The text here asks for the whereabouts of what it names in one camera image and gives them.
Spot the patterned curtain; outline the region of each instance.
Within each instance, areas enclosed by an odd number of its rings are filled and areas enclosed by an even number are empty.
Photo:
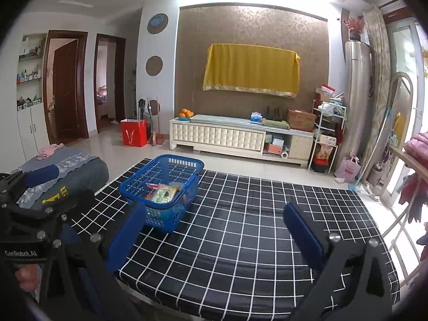
[[[389,80],[391,77],[391,59],[389,57],[389,41],[387,27],[380,8],[371,5],[363,12],[365,27],[369,36],[370,46],[372,48],[372,61],[374,64],[373,93],[374,93],[374,115],[370,138],[362,158],[362,167],[369,161],[370,154],[375,148],[377,135],[379,134],[385,110],[387,108]],[[371,166],[369,165],[362,179],[369,174]]]

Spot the basket rim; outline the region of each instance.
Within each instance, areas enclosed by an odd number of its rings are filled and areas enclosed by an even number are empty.
[[[183,156],[176,156],[174,154],[162,154],[162,155],[157,156],[156,158],[152,159],[150,162],[148,162],[146,165],[144,165],[139,171],[137,171],[134,175],[130,176],[128,179],[123,181],[119,186],[119,192],[126,198],[132,199],[134,201],[141,202],[141,199],[137,199],[137,196],[134,196],[133,194],[129,194],[125,190],[125,187],[132,181],[132,178],[135,178],[136,176],[139,176],[143,172],[145,172],[148,165],[150,165],[151,163],[157,163],[157,161],[159,159],[162,159],[162,158],[179,159],[182,161],[190,161],[192,163],[197,164],[196,170],[194,171],[192,176],[186,181],[185,186],[191,184],[195,180],[195,178],[199,175],[200,171],[205,167],[204,162],[199,160],[199,159],[188,158],[188,157],[183,157]],[[162,205],[160,203],[155,203],[154,201],[144,199],[144,205],[148,206],[150,208],[158,209],[158,210],[165,210],[165,209],[173,207],[176,204],[176,199],[180,198],[184,192],[185,192],[185,189],[183,187],[175,195],[173,200],[169,201],[168,203],[163,203]]]

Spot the white box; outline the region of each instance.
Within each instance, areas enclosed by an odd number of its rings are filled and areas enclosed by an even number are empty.
[[[334,136],[328,136],[321,134],[319,137],[320,144],[326,144],[327,146],[336,146],[336,138]]]
[[[284,146],[284,140],[275,138],[272,140],[272,144],[282,148],[282,146]]]

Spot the pink shopping bag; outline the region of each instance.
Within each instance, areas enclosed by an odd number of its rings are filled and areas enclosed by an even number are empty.
[[[343,158],[334,175],[337,178],[344,178],[345,182],[354,182],[360,169],[361,165],[359,165],[357,157]]]

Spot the white tile floor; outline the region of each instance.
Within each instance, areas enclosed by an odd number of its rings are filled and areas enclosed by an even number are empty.
[[[330,188],[347,189],[347,184],[337,184],[331,175],[318,174],[313,171],[294,166],[293,164],[276,163],[263,160],[226,156],[222,154],[213,154],[208,152],[194,153],[191,147],[179,146],[174,151],[170,151],[169,142],[166,141],[162,146],[144,146],[142,148],[124,146],[120,126],[115,125],[107,130],[90,137],[89,139],[80,139],[72,142],[68,146],[75,147],[81,151],[99,156],[108,165],[110,172],[110,181],[120,176],[124,171],[132,167],[144,158],[155,158],[161,154],[176,154],[197,158],[204,162],[205,168],[209,170],[265,178],[268,180],[292,182],[311,186],[322,186]],[[395,217],[389,209],[380,202],[371,200],[369,197],[360,195],[360,198],[376,221],[379,231],[385,231]],[[387,245],[395,237],[398,226],[386,237]],[[404,235],[400,236],[397,245],[405,261],[406,267],[410,273],[417,265],[416,256]],[[400,279],[403,274],[400,269],[400,263],[397,256],[392,252],[392,259],[399,272]]]

